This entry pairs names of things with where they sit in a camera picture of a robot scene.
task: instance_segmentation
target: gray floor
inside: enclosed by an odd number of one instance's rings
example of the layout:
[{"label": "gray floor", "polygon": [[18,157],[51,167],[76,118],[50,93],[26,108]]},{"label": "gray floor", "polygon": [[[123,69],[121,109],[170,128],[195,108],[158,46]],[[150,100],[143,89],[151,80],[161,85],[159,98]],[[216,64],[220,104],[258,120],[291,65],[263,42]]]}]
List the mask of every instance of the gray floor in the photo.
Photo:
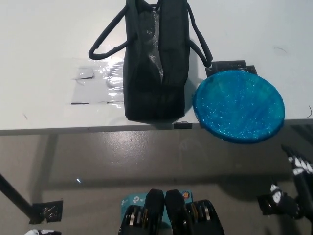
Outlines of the gray floor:
[{"label": "gray floor", "polygon": [[281,143],[308,157],[313,150],[290,128],[254,145],[230,144],[204,130],[0,137],[0,172],[16,189],[30,202],[64,201],[62,222],[30,226],[0,194],[0,234],[45,228],[116,235],[124,196],[178,188],[211,200],[226,235],[306,235],[306,220],[262,216],[256,202],[271,178],[295,195]]}]

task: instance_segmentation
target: blue frisbee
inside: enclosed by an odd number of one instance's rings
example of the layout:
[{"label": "blue frisbee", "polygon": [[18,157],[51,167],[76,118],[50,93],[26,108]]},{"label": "blue frisbee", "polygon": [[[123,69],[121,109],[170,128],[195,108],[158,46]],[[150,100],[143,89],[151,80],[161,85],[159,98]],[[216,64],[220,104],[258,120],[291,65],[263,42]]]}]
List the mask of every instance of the blue frisbee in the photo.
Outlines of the blue frisbee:
[{"label": "blue frisbee", "polygon": [[201,126],[235,143],[256,143],[275,135],[284,124],[279,92],[263,78],[229,70],[204,80],[193,96]]}]

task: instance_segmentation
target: white table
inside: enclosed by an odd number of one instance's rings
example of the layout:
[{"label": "white table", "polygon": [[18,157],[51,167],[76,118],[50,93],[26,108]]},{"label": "white table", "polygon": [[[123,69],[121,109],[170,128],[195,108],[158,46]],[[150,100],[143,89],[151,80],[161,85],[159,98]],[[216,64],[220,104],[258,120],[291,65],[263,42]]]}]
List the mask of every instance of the white table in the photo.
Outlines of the white table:
[{"label": "white table", "polygon": [[[313,1],[189,3],[214,61],[246,60],[254,65],[283,97],[287,124],[313,123],[313,116],[306,118],[309,105],[313,107]],[[124,108],[113,105],[70,105],[76,61],[88,58],[95,39],[124,5],[124,0],[1,1],[0,134],[162,128],[128,121]],[[192,28],[190,32],[199,44]],[[122,20],[100,52],[125,39]],[[206,78],[200,59],[197,75]],[[198,123],[193,109],[178,121]]]}]

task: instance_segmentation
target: mark on table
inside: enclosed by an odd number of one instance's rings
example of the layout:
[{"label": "mark on table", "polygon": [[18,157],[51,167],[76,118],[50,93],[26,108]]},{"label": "mark on table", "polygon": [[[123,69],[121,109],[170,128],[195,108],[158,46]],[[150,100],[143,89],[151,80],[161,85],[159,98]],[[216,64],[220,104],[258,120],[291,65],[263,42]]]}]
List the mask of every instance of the mark on table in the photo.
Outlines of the mark on table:
[{"label": "mark on table", "polygon": [[85,85],[85,82],[84,81],[80,81],[79,79],[76,79],[76,82],[81,85],[81,86],[84,86]]},{"label": "mark on table", "polygon": [[276,55],[287,55],[288,52],[282,47],[273,47]]},{"label": "mark on table", "polygon": [[312,109],[311,109],[311,106],[310,106],[310,105],[309,105],[309,108],[310,108],[310,112],[311,112],[311,113],[310,113],[310,115],[307,116],[307,118],[309,118],[309,117],[312,116]]},{"label": "mark on table", "polygon": [[28,120],[28,117],[25,115],[25,113],[23,113],[23,116],[26,120]]}]

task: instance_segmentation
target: black metal leg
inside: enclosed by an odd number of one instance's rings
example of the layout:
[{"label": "black metal leg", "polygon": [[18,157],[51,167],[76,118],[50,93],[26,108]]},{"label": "black metal leg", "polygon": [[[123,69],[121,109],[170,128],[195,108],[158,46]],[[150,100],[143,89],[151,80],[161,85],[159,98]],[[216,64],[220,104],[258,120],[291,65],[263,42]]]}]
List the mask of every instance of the black metal leg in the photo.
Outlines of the black metal leg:
[{"label": "black metal leg", "polygon": [[14,203],[28,218],[36,223],[41,223],[44,218],[40,211],[33,208],[0,174],[0,191]]}]

